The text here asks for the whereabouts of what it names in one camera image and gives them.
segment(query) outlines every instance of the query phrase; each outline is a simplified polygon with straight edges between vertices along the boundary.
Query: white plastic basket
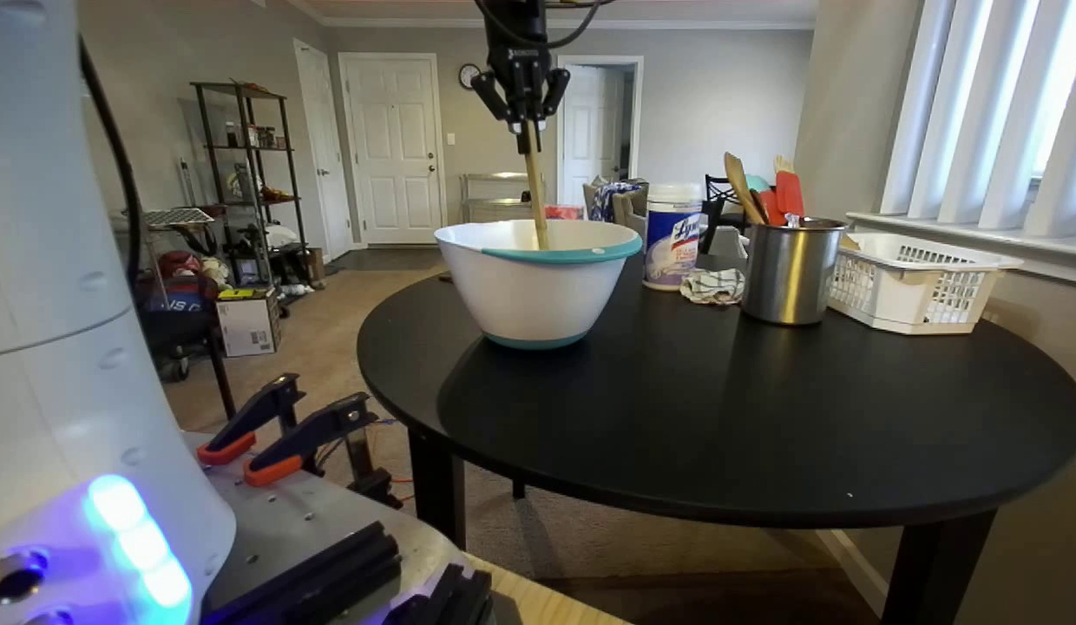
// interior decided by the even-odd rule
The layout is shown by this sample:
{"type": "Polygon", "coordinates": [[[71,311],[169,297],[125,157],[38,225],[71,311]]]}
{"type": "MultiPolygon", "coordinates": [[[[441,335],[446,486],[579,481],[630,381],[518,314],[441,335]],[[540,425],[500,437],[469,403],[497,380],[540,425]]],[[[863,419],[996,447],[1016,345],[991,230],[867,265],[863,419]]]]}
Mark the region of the white plastic basket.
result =
{"type": "Polygon", "coordinates": [[[848,232],[825,306],[890,335],[971,335],[1007,268],[1022,260],[891,232],[848,232]]]}

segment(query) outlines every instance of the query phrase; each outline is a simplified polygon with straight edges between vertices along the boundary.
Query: round black table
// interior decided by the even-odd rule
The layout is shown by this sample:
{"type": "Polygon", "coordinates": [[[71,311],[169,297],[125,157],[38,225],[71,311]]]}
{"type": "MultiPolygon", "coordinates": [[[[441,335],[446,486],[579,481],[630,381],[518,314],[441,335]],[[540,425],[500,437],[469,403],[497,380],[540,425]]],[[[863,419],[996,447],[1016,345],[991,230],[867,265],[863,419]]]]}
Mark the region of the round black table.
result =
{"type": "Polygon", "coordinates": [[[1076,456],[1076,381],[1022,336],[897,336],[840,314],[766,326],[645,293],[588,341],[508,351],[446,278],[360,326],[410,429],[416,514],[464,542],[462,459],[556,493],[761,527],[906,525],[881,621],[955,621],[993,514],[1076,456]]]}

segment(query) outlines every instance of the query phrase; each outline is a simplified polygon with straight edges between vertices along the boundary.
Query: stainless steel canister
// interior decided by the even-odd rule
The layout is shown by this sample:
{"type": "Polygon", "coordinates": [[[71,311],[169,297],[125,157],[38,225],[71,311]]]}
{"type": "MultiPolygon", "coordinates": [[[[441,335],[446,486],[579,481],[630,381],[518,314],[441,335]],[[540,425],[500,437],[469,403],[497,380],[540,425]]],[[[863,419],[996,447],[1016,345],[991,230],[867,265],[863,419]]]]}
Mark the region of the stainless steel canister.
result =
{"type": "Polygon", "coordinates": [[[750,225],[742,314],[783,326],[819,323],[840,236],[844,221],[829,219],[750,225]]]}

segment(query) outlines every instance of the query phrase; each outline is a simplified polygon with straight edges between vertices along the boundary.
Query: ceiling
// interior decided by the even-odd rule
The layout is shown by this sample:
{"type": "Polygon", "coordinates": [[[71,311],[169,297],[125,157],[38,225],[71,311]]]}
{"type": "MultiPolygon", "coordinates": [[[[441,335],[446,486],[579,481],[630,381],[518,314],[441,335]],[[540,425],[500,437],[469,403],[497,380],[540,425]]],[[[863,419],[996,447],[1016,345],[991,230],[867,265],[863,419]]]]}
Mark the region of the ceiling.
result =
{"type": "MultiPolygon", "coordinates": [[[[292,0],[332,27],[475,27],[475,0],[292,0]]],[[[819,0],[613,0],[594,27],[814,27],[819,0]]]]}

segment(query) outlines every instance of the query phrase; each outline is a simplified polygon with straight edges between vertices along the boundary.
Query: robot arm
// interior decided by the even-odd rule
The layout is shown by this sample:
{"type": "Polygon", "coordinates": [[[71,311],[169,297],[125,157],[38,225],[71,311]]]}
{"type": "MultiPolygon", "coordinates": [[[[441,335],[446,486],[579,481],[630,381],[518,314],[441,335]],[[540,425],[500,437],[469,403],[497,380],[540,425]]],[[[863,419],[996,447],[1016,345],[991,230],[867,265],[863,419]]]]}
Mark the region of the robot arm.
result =
{"type": "Polygon", "coordinates": [[[475,0],[486,20],[491,71],[473,78],[473,90],[518,135],[518,153],[540,151],[540,123],[556,116],[568,88],[568,71],[547,63],[547,50],[568,47],[610,0],[575,0],[590,15],[564,41],[545,39],[547,0],[475,0]]]}

